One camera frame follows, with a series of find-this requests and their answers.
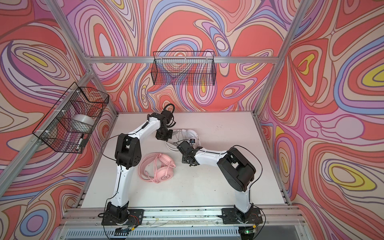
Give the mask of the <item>white headphones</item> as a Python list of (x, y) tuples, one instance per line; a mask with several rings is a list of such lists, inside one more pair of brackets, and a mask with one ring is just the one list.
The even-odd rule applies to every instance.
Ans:
[(197, 132), (195, 132), (192, 129), (176, 129), (176, 130), (174, 130), (171, 139), (168, 140), (167, 142), (165, 142), (165, 145), (169, 151), (177, 153), (179, 151), (177, 149), (178, 144), (181, 143), (181, 141), (183, 141), (183, 140), (186, 140), (189, 142), (190, 138), (196, 138), (196, 144), (193, 146), (194, 148), (200, 146), (200, 144), (201, 144), (200, 137), (197, 134)]

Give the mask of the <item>pink cat-ear headphones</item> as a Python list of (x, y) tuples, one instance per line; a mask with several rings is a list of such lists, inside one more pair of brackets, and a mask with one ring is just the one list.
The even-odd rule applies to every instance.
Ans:
[[(153, 167), (152, 176), (147, 171), (149, 165)], [(159, 184), (171, 179), (174, 176), (175, 168), (176, 164), (170, 156), (163, 153), (151, 153), (139, 163), (138, 175), (145, 182)]]

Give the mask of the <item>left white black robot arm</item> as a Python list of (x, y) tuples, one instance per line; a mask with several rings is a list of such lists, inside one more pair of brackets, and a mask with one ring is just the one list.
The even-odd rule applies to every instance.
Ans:
[(161, 113), (148, 114), (146, 121), (132, 132), (118, 135), (115, 149), (117, 180), (113, 196), (106, 200), (103, 226), (124, 225), (128, 222), (129, 191), (134, 170), (142, 159), (141, 142), (153, 133), (156, 139), (168, 141), (172, 138), (171, 127), (174, 125), (174, 111), (163, 109)]

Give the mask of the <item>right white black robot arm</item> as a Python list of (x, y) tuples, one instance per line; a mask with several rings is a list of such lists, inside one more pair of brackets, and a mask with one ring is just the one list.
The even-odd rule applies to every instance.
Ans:
[(207, 150), (203, 147), (194, 148), (186, 140), (177, 145), (182, 154), (182, 163), (190, 166), (209, 165), (218, 167), (229, 185), (235, 190), (235, 205), (231, 208), (233, 217), (222, 218), (226, 221), (246, 223), (252, 214), (253, 204), (250, 200), (249, 185), (255, 179), (256, 168), (235, 147), (227, 151)]

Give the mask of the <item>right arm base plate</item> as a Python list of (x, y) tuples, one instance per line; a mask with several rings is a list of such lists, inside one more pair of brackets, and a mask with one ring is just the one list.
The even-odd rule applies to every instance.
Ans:
[(246, 213), (241, 212), (235, 207), (223, 208), (222, 214), (218, 215), (225, 225), (230, 224), (262, 224), (263, 218), (261, 210), (258, 208), (250, 208)]

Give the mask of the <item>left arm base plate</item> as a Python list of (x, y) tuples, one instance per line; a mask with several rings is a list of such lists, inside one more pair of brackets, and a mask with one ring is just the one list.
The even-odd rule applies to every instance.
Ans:
[(106, 210), (102, 219), (102, 226), (137, 227), (142, 224), (144, 209)]

